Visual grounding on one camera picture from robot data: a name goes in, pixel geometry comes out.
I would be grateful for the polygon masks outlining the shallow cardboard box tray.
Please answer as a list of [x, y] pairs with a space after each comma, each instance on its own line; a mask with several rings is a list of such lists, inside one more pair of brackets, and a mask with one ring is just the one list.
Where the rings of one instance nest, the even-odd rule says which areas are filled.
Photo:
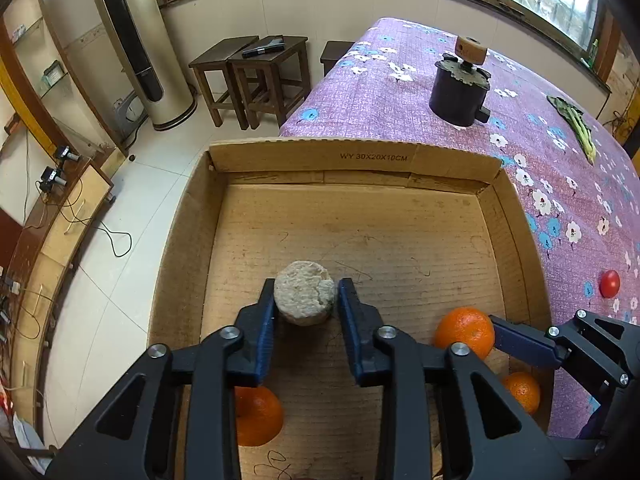
[[[297, 260], [350, 278], [417, 341], [471, 306], [544, 328], [538, 246], [498, 159], [425, 144], [336, 139], [215, 143], [184, 189], [155, 286], [149, 340], [197, 344]], [[336, 316], [277, 328], [267, 387], [284, 426], [242, 448], [247, 479], [370, 479], [382, 392], [355, 384]]]

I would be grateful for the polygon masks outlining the beige round cake piece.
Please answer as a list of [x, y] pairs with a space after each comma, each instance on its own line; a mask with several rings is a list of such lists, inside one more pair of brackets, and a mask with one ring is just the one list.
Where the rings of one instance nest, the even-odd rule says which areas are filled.
[[277, 275], [273, 297], [280, 315], [288, 322], [311, 326], [330, 315], [336, 303], [337, 286], [320, 263], [298, 260]]

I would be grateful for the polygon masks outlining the small red tomato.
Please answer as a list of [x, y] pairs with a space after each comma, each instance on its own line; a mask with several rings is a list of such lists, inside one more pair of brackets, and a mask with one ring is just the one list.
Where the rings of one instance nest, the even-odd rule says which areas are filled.
[[615, 270], [606, 270], [600, 276], [600, 294], [603, 298], [614, 298], [620, 291], [620, 274]]

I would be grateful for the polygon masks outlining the green leafy vegetable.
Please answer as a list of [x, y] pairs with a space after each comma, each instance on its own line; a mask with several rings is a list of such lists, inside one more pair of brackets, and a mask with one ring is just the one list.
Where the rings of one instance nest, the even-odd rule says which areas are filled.
[[584, 121], [584, 112], [560, 96], [546, 96], [546, 99], [570, 125], [585, 158], [593, 166], [596, 162], [597, 150], [592, 140], [591, 129]]

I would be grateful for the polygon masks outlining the tall standing air conditioner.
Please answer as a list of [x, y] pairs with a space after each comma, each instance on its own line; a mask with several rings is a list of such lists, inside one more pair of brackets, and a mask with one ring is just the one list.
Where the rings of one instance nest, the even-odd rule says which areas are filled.
[[166, 131], [196, 110], [156, 0], [94, 0], [107, 36], [153, 128]]

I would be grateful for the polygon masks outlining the purple floral tablecloth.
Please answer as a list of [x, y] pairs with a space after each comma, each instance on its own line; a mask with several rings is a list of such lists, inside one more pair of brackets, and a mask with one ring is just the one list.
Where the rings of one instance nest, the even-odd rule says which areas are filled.
[[[449, 32], [380, 18], [285, 122], [282, 136], [338, 136], [425, 143], [500, 159], [525, 210], [561, 324], [577, 310], [639, 319], [639, 178], [623, 148], [590, 122], [590, 165], [573, 130], [547, 101], [559, 89], [490, 52], [486, 124], [449, 125], [430, 109], [435, 63], [454, 50]], [[620, 274], [603, 298], [601, 274]]]

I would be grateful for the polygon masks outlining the green bottle on windowsill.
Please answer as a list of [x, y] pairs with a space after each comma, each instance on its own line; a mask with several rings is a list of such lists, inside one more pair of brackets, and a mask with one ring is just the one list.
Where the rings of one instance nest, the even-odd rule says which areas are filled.
[[590, 44], [586, 55], [582, 58], [582, 62], [584, 62], [585, 66], [588, 66], [590, 70], [592, 70], [594, 67], [594, 64], [596, 64], [598, 50], [599, 50], [599, 39], [596, 38]]

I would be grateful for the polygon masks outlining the dark wooden stool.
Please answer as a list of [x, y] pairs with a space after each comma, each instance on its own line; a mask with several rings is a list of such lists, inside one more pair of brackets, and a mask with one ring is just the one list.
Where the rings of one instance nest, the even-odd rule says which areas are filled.
[[[224, 38], [189, 64], [198, 82], [198, 88], [200, 88], [209, 115], [216, 127], [221, 127], [224, 123], [220, 114], [222, 110], [232, 110], [242, 130], [246, 130], [250, 126], [240, 89], [236, 82], [231, 58], [254, 44], [258, 39], [257, 35]], [[221, 73], [224, 81], [224, 91], [219, 96], [214, 96], [213, 94], [212, 87], [207, 79], [208, 73]]]
[[273, 115], [282, 126], [288, 120], [288, 114], [309, 96], [311, 90], [307, 37], [267, 36], [249, 48], [268, 44], [274, 37], [284, 38], [284, 51], [242, 58], [243, 49], [231, 58], [251, 129], [259, 126], [259, 114]]

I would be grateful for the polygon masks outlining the orange tangerine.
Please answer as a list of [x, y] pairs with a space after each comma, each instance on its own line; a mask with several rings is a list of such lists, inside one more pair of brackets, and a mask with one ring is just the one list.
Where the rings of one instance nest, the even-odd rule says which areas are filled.
[[489, 316], [472, 307], [448, 312], [435, 330], [433, 346], [446, 349], [456, 342], [466, 344], [481, 360], [486, 360], [495, 344], [495, 330]]
[[540, 387], [535, 377], [526, 372], [514, 372], [501, 379], [501, 383], [527, 414], [533, 415], [540, 404]]
[[284, 411], [268, 388], [235, 387], [236, 440], [239, 446], [262, 446], [280, 434]]

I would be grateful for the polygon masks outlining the black remote control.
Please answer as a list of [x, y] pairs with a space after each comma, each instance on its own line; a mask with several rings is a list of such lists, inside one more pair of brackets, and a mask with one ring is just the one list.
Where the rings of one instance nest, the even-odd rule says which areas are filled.
[[269, 40], [268, 44], [258, 44], [256, 47], [244, 49], [241, 52], [242, 58], [257, 58], [261, 55], [279, 53], [285, 50], [285, 42], [283, 37], [274, 37]]

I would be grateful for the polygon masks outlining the black pot with wooden knob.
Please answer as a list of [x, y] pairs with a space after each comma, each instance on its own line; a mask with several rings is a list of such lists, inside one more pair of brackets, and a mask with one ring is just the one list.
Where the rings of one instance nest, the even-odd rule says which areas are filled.
[[487, 48], [471, 37], [457, 36], [454, 53], [444, 53], [435, 63], [436, 75], [430, 109], [451, 125], [469, 127], [486, 124], [490, 110], [485, 99], [491, 73], [484, 70]]

